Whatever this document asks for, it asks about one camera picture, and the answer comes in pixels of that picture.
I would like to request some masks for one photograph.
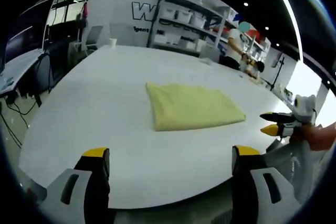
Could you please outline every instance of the white table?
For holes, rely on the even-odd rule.
[[[40,60],[42,54],[42,49],[34,49],[6,63],[5,69],[0,76],[1,97],[16,89],[19,80],[38,60]],[[35,99],[40,106],[39,96],[35,95]]]
[[[47,187],[88,149],[110,149],[110,208],[145,208],[205,192],[231,177],[232,146],[264,152],[274,138],[259,115],[289,109],[265,88],[216,63],[174,52],[105,46],[53,89],[27,131],[19,167]],[[202,130],[155,132],[146,82],[220,89],[247,120]]]

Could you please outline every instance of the white cup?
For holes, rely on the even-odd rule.
[[[110,47],[114,49],[117,44],[117,39],[110,39]]]

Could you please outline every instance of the yellow towel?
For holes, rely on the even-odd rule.
[[[179,131],[238,123],[245,114],[219,90],[146,83],[156,131]]]

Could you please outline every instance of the floor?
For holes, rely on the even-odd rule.
[[[42,102],[48,97],[48,92],[41,94]],[[24,137],[27,131],[25,122],[20,117],[19,113],[10,110],[5,104],[4,99],[0,99],[2,104],[2,115],[6,120],[8,126],[14,132],[16,137],[21,143],[24,141]],[[33,98],[18,98],[15,103],[20,110],[25,113],[35,103]],[[23,116],[29,125],[34,118],[35,113],[38,110],[38,106],[35,105],[31,112],[26,116]],[[5,147],[8,154],[10,165],[13,168],[13,172],[21,183],[22,188],[26,191],[32,184],[29,177],[24,174],[18,168],[18,160],[20,155],[20,148],[15,144],[11,135],[8,132],[7,127],[2,121],[2,132]],[[230,214],[232,208],[231,200],[231,186],[230,181],[227,181],[218,187],[202,194],[200,197],[195,197],[187,201],[180,202],[178,204],[172,204],[169,206],[158,207],[145,210],[133,210],[133,211],[120,211],[116,215],[116,224],[168,224],[168,223],[183,223],[183,224],[210,224],[210,223],[229,223],[226,221],[218,222],[214,220],[218,216],[222,216],[227,213]]]

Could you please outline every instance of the chair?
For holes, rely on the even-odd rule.
[[[98,49],[97,41],[103,30],[103,26],[92,26],[88,38],[86,40],[86,55],[89,56],[91,53]]]

